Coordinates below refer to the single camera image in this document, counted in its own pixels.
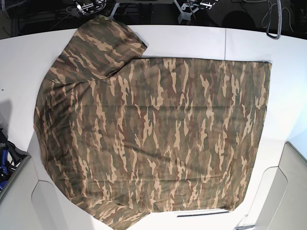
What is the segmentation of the camouflage T-shirt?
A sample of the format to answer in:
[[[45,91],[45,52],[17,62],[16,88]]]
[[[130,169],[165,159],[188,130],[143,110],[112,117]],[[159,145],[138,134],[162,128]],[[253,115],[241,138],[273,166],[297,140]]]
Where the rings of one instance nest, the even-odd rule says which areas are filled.
[[[269,97],[269,62],[143,58],[126,25],[80,26],[40,86],[42,163],[75,205],[115,230],[153,212],[244,200]]]

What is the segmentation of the blue black equipment pile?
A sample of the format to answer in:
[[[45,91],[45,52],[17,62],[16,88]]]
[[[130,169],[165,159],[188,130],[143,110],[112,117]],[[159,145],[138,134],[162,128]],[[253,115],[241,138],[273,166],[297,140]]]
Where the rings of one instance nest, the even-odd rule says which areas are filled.
[[[0,192],[5,192],[31,156],[18,149],[0,128]]]

